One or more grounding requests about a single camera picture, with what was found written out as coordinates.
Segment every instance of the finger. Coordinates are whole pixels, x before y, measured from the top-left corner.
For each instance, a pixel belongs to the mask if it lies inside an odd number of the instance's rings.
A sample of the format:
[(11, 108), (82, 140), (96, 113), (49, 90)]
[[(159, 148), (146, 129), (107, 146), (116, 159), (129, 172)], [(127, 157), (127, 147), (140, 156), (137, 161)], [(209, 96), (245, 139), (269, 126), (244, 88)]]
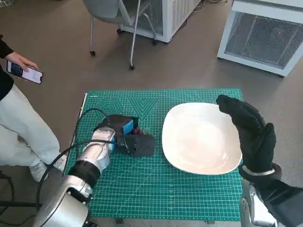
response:
[(265, 123), (256, 108), (236, 98), (219, 95), (217, 104), (221, 112), (228, 114), (237, 128), (257, 131), (264, 128)]
[(253, 141), (251, 146), (253, 160), (257, 163), (254, 172), (265, 172), (272, 169), (271, 163), (274, 158), (275, 145), (275, 128), (272, 123), (268, 123), (261, 134)]
[(34, 68), (35, 70), (40, 70), (36, 63), (33, 63), (32, 61), (30, 61), (24, 57), (21, 57), (20, 59), (25, 65), (28, 65), (28, 66)]
[(16, 64), (18, 64), (25, 72), (29, 72), (28, 67), (22, 61), (16, 61)]

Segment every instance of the white sneaker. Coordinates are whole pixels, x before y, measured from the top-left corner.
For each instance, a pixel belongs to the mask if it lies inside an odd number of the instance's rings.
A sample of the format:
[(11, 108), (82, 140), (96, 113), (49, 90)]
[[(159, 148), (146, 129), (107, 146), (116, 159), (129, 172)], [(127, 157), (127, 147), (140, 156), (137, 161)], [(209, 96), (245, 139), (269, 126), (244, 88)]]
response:
[(61, 172), (64, 171), (64, 168), (65, 168), (65, 165), (66, 165), (66, 159), (67, 159), (67, 156), (66, 155), (63, 155), (53, 166), (60, 170)]
[(40, 182), (43, 174), (46, 172), (46, 166), (45, 166), (44, 162), (40, 161), (37, 165), (30, 166), (29, 170), (33, 176), (33, 179), (37, 182)]

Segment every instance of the cable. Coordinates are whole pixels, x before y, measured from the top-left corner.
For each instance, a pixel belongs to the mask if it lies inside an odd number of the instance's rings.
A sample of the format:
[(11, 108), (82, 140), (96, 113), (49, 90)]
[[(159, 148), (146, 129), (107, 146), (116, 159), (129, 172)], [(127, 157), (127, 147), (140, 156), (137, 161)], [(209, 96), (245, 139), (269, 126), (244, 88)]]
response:
[[(0, 171), (0, 179), (5, 179), (8, 181), (9, 186), (10, 186), (10, 190), (11, 190), (11, 198), (10, 201), (13, 202), (15, 201), (15, 188), (14, 188), (14, 184), (11, 180), (11, 177), (6, 176), (5, 174), (2, 173), (2, 171)], [(5, 207), (0, 211), (0, 216), (8, 209), (9, 207)]]
[(40, 182), (39, 182), (39, 185), (38, 185), (38, 188), (37, 188), (37, 192), (36, 192), (36, 210), (37, 212), (40, 210), (40, 191), (41, 191), (41, 188), (42, 188), (42, 185), (43, 185), (43, 182), (45, 180), (45, 177), (46, 175), (48, 174), (48, 172), (51, 170), (51, 168), (53, 167), (53, 165), (63, 156), (65, 155), (67, 152), (69, 152), (71, 149), (74, 149), (82, 144), (85, 144), (85, 143), (90, 143), (90, 142), (101, 142), (101, 143), (108, 143), (108, 144), (115, 144), (117, 145), (115, 142), (111, 142), (111, 141), (108, 141), (108, 140), (86, 140), (86, 141), (82, 141), (82, 142), (79, 142), (79, 143), (75, 143), (74, 145), (70, 146), (69, 148), (67, 148), (65, 151), (63, 151), (61, 154), (59, 154), (53, 161), (52, 163), (47, 167), (45, 173), (43, 174)]
[(21, 225), (24, 225), (26, 222), (28, 222), (33, 217), (35, 217), (35, 215), (29, 216), (27, 219), (25, 219), (24, 221), (22, 221), (21, 223), (18, 223), (18, 224), (9, 223), (9, 222), (5, 222), (5, 221), (0, 221), (0, 224), (4, 224), (4, 225), (7, 225), (7, 226), (21, 226)]
[(208, 0), (209, 3), (216, 4), (216, 3), (227, 3), (228, 0)]
[[(79, 125), (80, 125), (80, 122), (81, 122), (82, 118), (83, 118), (86, 114), (88, 114), (89, 112), (91, 112), (91, 111), (93, 111), (93, 110), (96, 110), (96, 111), (101, 112), (101, 113), (105, 116), (105, 118), (107, 119), (108, 124), (110, 124), (108, 115), (107, 115), (103, 110), (100, 110), (100, 109), (98, 109), (98, 108), (90, 108), (90, 109), (88, 109), (88, 110), (85, 111), (85, 112), (80, 116), (80, 118), (77, 120), (76, 127), (75, 127), (75, 131), (74, 131), (75, 143), (78, 143), (78, 127), (79, 127)], [(76, 147), (76, 159), (78, 158), (78, 156), (79, 156), (79, 147)]]
[(193, 11), (194, 13), (202, 12), (204, 11), (204, 5), (207, 3), (207, 0), (202, 0), (200, 3), (197, 5), (195, 10)]

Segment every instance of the chair wheel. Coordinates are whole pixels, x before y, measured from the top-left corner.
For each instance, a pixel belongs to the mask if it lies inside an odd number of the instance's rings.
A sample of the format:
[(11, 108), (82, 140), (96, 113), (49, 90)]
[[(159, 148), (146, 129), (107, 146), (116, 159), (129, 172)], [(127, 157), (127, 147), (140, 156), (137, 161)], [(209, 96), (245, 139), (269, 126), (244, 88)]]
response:
[(121, 34), (124, 33), (124, 31), (122, 31), (122, 30), (119, 28), (119, 29), (117, 29), (117, 33), (118, 33), (118, 35), (121, 35)]

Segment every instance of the metal frame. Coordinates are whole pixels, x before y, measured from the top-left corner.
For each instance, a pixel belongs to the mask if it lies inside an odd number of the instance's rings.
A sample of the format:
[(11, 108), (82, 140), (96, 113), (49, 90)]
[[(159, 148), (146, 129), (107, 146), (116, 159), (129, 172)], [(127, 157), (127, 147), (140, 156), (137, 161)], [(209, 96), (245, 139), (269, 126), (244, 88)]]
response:
[[(123, 19), (125, 21), (126, 24), (128, 24), (129, 26), (131, 26), (131, 28), (133, 29), (133, 41), (132, 41), (132, 47), (131, 47), (131, 54), (130, 54), (130, 69), (134, 70), (134, 46), (135, 46), (135, 41), (136, 41), (136, 34), (137, 34), (137, 27), (138, 27), (138, 19), (141, 15), (143, 15), (147, 20), (148, 23), (151, 27), (152, 30), (152, 37), (154, 40), (156, 40), (156, 31), (152, 25), (151, 19), (149, 18), (149, 16), (145, 13), (145, 11), (147, 10), (147, 8), (150, 7), (149, 3), (146, 7), (144, 7), (143, 9), (140, 9), (141, 6), (141, 0), (138, 0), (138, 4), (137, 4), (137, 12), (136, 12), (136, 16), (134, 21), (130, 18), (127, 9), (123, 3), (122, 0), (119, 0), (119, 10), (123, 16)], [(90, 21), (90, 52), (92, 53), (92, 47), (93, 47), (93, 29), (94, 29), (94, 16), (91, 15), (91, 21)]]
[[(172, 1), (171, 0), (162, 0), (162, 1), (163, 1), (163, 4), (162, 4), (163, 35), (156, 34), (156, 40), (160, 40), (162, 42), (169, 43), (172, 40), (175, 33), (178, 31), (178, 29), (176, 31), (172, 31), (172, 25), (171, 25), (171, 23), (172, 23)], [(188, 15), (181, 21), (180, 24), (183, 24), (191, 13), (192, 12), (189, 12)], [(129, 26), (119, 25), (119, 28), (123, 31), (127, 31), (130, 33), (134, 32), (134, 28), (129, 27)], [(138, 28), (137, 34), (148, 37), (148, 38), (153, 38), (153, 33), (151, 31), (147, 31), (147, 30)]]
[(270, 7), (270, 6), (264, 6), (264, 4), (252, 4), (251, 2), (244, 2), (235, 0), (234, 5), (232, 7), (231, 12), (228, 15), (226, 25), (224, 28), (219, 52), (218, 52), (218, 58), (227, 59), (230, 61), (234, 61), (243, 65), (248, 65), (254, 68), (262, 69), (265, 71), (273, 72), (275, 74), (281, 75), (286, 77), (289, 75), (291, 70), (295, 67), (296, 63), (299, 61), (299, 59), (303, 56), (303, 43), (300, 45), (300, 47), (297, 49), (293, 57), (290, 59), (288, 64), (285, 66), (284, 69), (279, 69), (276, 67), (268, 66), (262, 63), (258, 63), (255, 61), (250, 61), (244, 58), (240, 58), (234, 55), (226, 54), (225, 49), (227, 46), (227, 43), (229, 41), (230, 33), (232, 31), (232, 25), (236, 17), (236, 12), (244, 12), (244, 13), (250, 13), (258, 16), (266, 16), (270, 17), (272, 15), (275, 15), (274, 17), (281, 20), (288, 20), (293, 21), (296, 23), (303, 23), (303, 11), (301, 10), (293, 10), (293, 9), (281, 9), (278, 7)]
[(15, 0), (0, 0), (0, 8), (13, 4)]

